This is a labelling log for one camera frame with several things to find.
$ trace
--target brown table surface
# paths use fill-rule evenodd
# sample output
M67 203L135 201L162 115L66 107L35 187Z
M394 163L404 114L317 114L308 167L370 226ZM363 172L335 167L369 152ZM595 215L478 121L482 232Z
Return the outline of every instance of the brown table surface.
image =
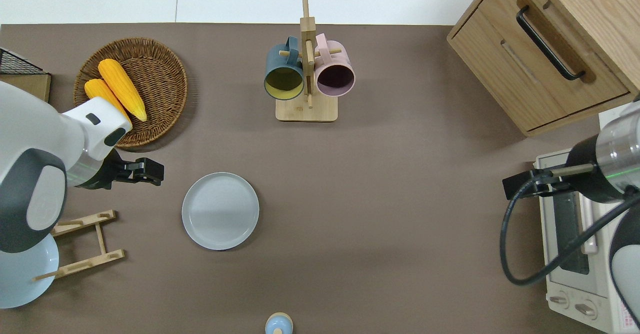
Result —
M0 311L8 333L262 333L274 312L310 333L596 333L551 311L546 287L510 284L498 256L501 180L539 154L598 132L596 117L525 138L446 43L449 26L318 25L345 45L356 85L333 123L279 122L263 88L286 24L6 25L0 45L53 74L50 103L73 106L84 61L126 37L182 59L189 102L147 152L162 186L70 188L63 218L106 209L107 250L126 258L54 280ZM199 178L231 172L260 200L249 239L226 251L186 234ZM543 263L537 199L516 208L509 258ZM99 253L94 231L57 241L61 263Z

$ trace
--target yellow corn cob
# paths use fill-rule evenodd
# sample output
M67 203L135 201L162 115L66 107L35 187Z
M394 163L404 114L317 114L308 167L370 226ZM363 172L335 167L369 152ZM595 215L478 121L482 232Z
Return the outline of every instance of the yellow corn cob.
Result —
M146 122L145 104L120 63L114 59L104 59L98 63L98 71L122 106L137 119Z
M116 107L122 115L131 123L131 119L127 115L126 111L122 107L122 104L118 101L118 98L112 90L109 88L107 83L105 83L102 79L90 79L86 83L84 83L84 92L86 93L89 99L94 99L95 97L101 97L102 99L106 99L112 106Z

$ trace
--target white plate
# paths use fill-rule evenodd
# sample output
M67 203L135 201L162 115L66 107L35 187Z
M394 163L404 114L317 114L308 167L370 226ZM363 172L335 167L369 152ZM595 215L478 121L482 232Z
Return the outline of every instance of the white plate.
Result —
M259 213L254 188L230 172L201 177L182 202L182 224L187 234L213 250L230 249L249 238Z
M0 251L0 309L15 308L42 295L54 277L34 277L58 270L58 246L51 234L22 252Z

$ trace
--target wire basket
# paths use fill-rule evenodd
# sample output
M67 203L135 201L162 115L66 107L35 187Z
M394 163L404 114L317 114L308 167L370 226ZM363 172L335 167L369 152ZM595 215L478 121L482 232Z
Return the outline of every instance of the wire basket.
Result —
M47 74L42 68L33 65L27 60L20 58L0 47L0 74Z

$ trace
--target wicker basket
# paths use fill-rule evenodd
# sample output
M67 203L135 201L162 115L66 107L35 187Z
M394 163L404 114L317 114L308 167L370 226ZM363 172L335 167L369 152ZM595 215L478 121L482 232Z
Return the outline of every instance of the wicker basket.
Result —
M146 109L147 121L130 115L133 129L116 145L128 149L149 144L167 133L183 113L187 100L187 74L178 56L151 38L123 38L96 51L80 68L73 86L73 104L89 100L85 83L100 78L98 63L115 59L135 85Z

